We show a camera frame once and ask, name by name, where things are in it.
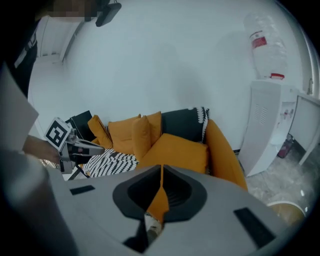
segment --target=red label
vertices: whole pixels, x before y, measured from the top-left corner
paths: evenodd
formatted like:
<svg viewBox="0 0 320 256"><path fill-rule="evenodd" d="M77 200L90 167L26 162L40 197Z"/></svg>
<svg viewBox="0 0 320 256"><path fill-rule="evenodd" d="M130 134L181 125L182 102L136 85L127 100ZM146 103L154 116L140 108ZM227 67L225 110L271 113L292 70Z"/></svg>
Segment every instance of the red label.
<svg viewBox="0 0 320 256"><path fill-rule="evenodd" d="M251 43L252 49L255 49L260 46L265 46L266 44L267 44L267 40L264 36L254 39Z"/></svg>

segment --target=marble floor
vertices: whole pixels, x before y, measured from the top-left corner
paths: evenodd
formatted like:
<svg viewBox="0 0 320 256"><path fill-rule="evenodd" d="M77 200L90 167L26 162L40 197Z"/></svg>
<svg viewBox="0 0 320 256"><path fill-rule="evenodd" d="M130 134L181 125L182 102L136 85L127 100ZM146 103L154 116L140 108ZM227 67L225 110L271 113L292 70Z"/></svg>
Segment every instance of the marble floor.
<svg viewBox="0 0 320 256"><path fill-rule="evenodd" d="M247 177L249 193L265 204L290 201L310 211L320 193L320 145L300 166L303 154L293 145L285 158L276 157L266 171Z"/></svg>

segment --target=hand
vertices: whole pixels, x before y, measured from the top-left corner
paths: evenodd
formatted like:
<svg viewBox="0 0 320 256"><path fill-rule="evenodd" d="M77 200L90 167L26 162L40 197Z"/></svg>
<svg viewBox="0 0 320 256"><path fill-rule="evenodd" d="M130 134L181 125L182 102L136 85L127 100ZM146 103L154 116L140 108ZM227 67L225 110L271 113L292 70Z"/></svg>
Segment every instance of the hand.
<svg viewBox="0 0 320 256"><path fill-rule="evenodd" d="M26 154L33 155L36 158L48 160L59 164L59 152L46 140L28 135L25 140L23 151Z"/></svg>

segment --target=water bottle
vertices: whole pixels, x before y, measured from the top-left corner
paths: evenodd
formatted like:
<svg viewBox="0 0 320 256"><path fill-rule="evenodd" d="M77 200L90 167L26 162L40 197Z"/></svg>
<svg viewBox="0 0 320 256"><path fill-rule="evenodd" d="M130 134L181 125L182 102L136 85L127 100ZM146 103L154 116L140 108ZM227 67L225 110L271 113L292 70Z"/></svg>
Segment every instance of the water bottle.
<svg viewBox="0 0 320 256"><path fill-rule="evenodd" d="M258 79L284 79L288 69L287 50L272 17L252 12L243 23L251 42Z"/></svg>

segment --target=black cushion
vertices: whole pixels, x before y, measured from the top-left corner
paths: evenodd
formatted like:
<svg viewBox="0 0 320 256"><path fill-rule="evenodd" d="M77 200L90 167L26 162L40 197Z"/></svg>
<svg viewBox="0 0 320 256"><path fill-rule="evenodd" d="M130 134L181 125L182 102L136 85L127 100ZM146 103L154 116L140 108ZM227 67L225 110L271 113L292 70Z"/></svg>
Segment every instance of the black cushion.
<svg viewBox="0 0 320 256"><path fill-rule="evenodd" d="M204 142L209 109L194 107L162 113L162 133L193 142Z"/></svg>

